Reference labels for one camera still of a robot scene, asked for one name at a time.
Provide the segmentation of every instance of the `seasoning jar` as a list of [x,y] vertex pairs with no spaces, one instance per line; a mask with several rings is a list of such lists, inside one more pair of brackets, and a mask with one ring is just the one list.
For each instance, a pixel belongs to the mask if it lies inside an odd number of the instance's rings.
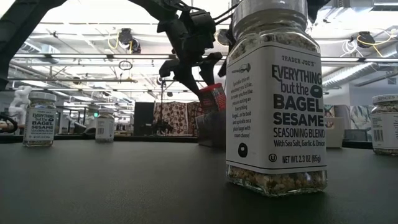
[[114,110],[99,109],[95,141],[99,143],[113,142],[114,138]]
[[326,187],[322,65],[306,0],[244,0],[227,58],[227,177],[266,196]]
[[375,96],[373,105],[373,151],[398,156],[398,94]]
[[55,135],[57,96],[50,93],[29,94],[23,145],[26,147],[50,147]]

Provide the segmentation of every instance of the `ceiling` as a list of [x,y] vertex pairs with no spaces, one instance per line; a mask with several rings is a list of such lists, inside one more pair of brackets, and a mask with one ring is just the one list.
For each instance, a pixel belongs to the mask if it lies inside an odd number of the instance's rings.
[[[13,0],[2,0],[0,2],[0,16],[5,13]],[[187,4],[203,8],[211,12],[213,17],[220,15],[231,7],[231,0],[191,0],[185,1]],[[392,44],[397,44],[398,39],[398,12],[394,11],[358,11],[346,9],[333,11],[331,6],[326,6],[318,13],[318,19],[310,25],[308,33],[320,44],[322,57],[378,57],[374,48],[353,50],[352,54],[345,53],[347,41],[351,37],[357,37],[358,32],[370,31],[375,38],[378,50],[382,50]],[[225,21],[217,29],[227,29],[229,21]],[[171,45],[164,33],[156,33],[157,21],[152,18],[143,8],[137,6],[128,0],[69,0],[64,5],[50,10],[42,19],[41,23],[33,31],[28,43],[40,47],[42,45],[51,45],[62,54],[127,54],[128,50],[117,47],[117,33],[122,28],[132,29],[133,36],[140,42],[142,54],[171,54]],[[210,52],[221,52],[228,54],[228,48],[215,43],[214,49]],[[71,96],[85,96],[95,101],[107,102],[115,99],[128,99],[130,101],[159,101],[161,89],[157,83],[160,66],[165,62],[164,59],[153,60],[131,60],[133,68],[130,71],[122,71],[118,64],[120,60],[72,60],[61,59],[57,66],[50,68],[48,63],[37,59],[15,58],[14,62],[24,68],[30,68],[37,72],[27,72],[19,66],[11,67],[10,77],[32,77],[52,79],[72,79],[80,77],[82,79],[122,79],[127,77],[134,82],[83,82],[79,85],[72,82],[47,82],[52,88],[72,88],[72,89],[93,89],[104,88],[110,90],[134,90],[131,92],[113,92],[113,97],[104,97],[100,91],[63,91],[66,98],[72,101],[81,101]],[[220,65],[216,66],[215,74],[218,73]],[[327,76],[337,71],[341,66],[324,66],[323,75]],[[198,69],[193,69],[196,80],[201,80]],[[385,75],[385,72],[375,72],[370,76],[363,77],[355,82],[364,82],[374,77]],[[224,84],[224,79],[215,77],[217,82]],[[173,91],[173,96],[164,95],[166,101],[193,101],[197,97],[187,91],[179,84],[172,83],[172,78],[168,78],[167,90]],[[373,87],[383,88],[383,83],[372,84]]]

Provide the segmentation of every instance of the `everything but the bagel seasoning jar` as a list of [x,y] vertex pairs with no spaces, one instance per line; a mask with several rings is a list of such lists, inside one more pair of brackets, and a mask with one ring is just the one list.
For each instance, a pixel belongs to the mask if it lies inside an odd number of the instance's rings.
[[375,96],[373,104],[373,151],[398,156],[398,94]]
[[95,141],[98,143],[113,142],[114,138],[114,110],[99,109]]
[[320,48],[306,0],[244,0],[227,72],[227,176],[278,197],[326,187]]
[[50,93],[29,94],[23,145],[26,147],[50,147],[57,120],[57,96]]

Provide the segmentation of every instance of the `black table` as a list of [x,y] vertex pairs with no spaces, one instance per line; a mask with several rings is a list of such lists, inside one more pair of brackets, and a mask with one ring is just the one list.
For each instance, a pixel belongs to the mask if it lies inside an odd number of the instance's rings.
[[225,152],[182,143],[0,145],[0,223],[397,223],[398,158],[328,151],[324,193],[267,198]]

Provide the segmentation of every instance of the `barcode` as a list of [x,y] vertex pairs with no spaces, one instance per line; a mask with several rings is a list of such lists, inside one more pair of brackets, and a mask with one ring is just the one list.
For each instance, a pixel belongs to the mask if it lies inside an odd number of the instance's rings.
[[104,134],[105,129],[104,128],[98,128],[97,134]]
[[384,142],[383,130],[374,130],[373,138],[376,142]]

